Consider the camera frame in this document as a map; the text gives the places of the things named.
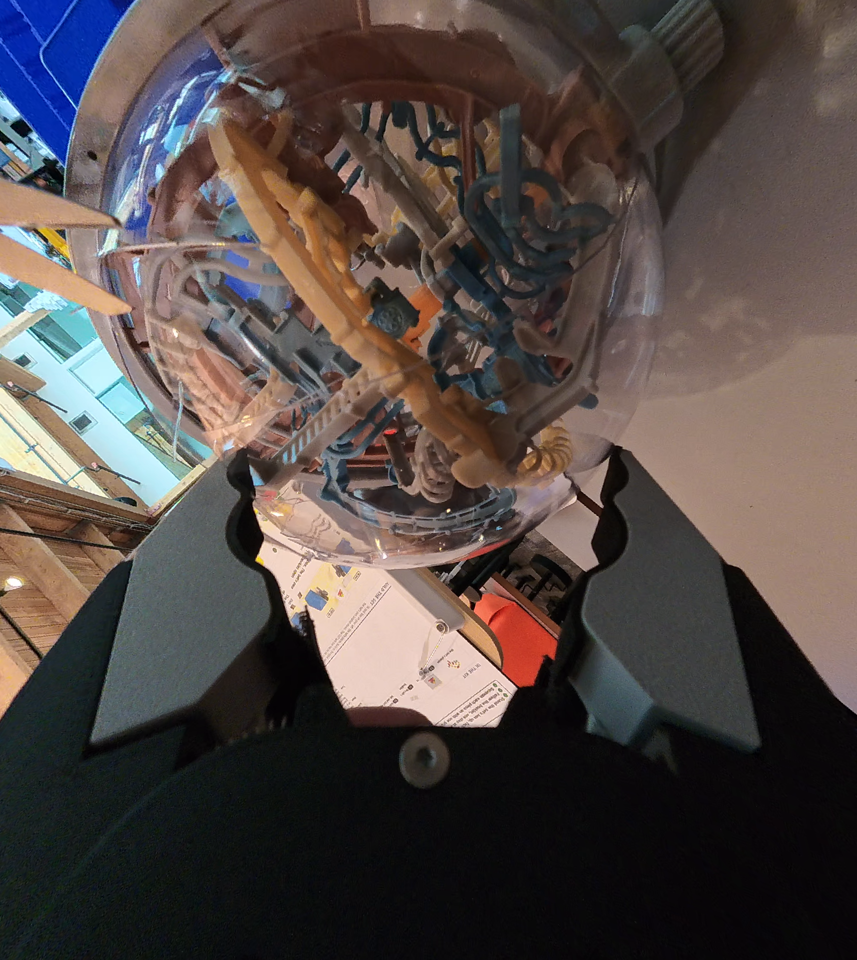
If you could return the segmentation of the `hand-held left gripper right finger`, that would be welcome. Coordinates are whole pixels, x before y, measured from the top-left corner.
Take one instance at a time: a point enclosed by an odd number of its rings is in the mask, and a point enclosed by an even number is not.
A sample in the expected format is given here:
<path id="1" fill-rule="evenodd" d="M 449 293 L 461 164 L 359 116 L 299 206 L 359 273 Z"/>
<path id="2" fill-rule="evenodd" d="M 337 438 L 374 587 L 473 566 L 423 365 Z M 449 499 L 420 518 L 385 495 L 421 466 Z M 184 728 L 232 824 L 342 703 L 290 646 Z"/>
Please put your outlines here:
<path id="1" fill-rule="evenodd" d="M 556 688 L 584 730 L 642 750 L 673 727 L 743 753 L 761 735 L 723 560 L 624 448 L 612 450 L 592 537 L 597 564 L 573 595 Z"/>

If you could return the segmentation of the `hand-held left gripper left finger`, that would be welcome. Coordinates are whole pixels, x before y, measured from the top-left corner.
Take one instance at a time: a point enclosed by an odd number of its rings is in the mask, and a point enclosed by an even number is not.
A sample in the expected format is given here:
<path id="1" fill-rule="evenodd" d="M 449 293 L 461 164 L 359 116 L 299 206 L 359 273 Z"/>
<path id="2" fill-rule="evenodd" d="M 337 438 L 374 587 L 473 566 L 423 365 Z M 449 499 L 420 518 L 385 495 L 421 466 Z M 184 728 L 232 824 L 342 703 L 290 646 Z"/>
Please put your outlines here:
<path id="1" fill-rule="evenodd" d="M 217 744 L 291 718 L 322 681 L 257 558 L 249 457 L 219 461 L 137 547 L 89 735 L 101 750 L 175 726 Z"/>

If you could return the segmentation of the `clear maze ball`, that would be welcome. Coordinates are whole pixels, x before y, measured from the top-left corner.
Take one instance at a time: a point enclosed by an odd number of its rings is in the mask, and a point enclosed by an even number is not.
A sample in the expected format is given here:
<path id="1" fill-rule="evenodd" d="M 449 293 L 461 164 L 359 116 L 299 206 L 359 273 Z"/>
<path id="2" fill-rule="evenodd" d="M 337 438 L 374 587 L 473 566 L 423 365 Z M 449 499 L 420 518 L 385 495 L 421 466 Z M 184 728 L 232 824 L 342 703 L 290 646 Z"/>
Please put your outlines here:
<path id="1" fill-rule="evenodd" d="M 69 233 L 100 339 L 246 459 L 274 537 L 454 564 L 603 462 L 662 311 L 657 148 L 719 2 L 131 2 L 86 79 Z"/>

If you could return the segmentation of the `orange object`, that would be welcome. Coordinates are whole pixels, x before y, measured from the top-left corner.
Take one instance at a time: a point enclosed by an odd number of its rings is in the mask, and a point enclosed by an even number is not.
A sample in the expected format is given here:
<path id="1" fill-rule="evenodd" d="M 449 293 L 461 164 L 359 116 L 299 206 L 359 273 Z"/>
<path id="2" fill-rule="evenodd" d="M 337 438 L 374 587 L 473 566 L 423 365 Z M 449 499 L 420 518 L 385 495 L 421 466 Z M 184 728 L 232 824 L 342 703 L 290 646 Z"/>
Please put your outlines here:
<path id="1" fill-rule="evenodd" d="M 535 686 L 544 661 L 553 661 L 557 638 L 513 599 L 485 592 L 473 611 L 489 627 L 502 652 L 502 673 L 517 687 Z"/>

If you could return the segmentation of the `printed instruction sheet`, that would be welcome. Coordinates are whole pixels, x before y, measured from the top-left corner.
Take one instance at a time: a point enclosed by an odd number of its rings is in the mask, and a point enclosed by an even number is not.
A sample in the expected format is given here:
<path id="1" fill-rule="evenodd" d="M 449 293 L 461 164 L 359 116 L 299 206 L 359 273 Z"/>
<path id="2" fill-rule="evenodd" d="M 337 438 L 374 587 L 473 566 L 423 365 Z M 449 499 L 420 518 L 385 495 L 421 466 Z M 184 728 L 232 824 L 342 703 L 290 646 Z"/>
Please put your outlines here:
<path id="1" fill-rule="evenodd" d="M 309 616 L 344 707 L 411 710 L 437 727 L 500 722 L 518 687 L 459 632 L 441 633 L 385 569 L 328 563 L 263 535 L 258 560 L 290 617 Z"/>

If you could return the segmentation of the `blue storage bin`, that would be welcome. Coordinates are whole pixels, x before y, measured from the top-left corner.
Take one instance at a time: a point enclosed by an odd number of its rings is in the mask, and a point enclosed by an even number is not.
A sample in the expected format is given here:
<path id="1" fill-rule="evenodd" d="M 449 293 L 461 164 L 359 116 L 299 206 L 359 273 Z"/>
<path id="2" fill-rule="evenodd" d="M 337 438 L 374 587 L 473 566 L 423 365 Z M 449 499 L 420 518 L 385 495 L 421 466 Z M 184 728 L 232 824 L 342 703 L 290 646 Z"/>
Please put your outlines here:
<path id="1" fill-rule="evenodd" d="M 0 1 L 0 89 L 64 162 L 78 104 L 131 1 Z"/>

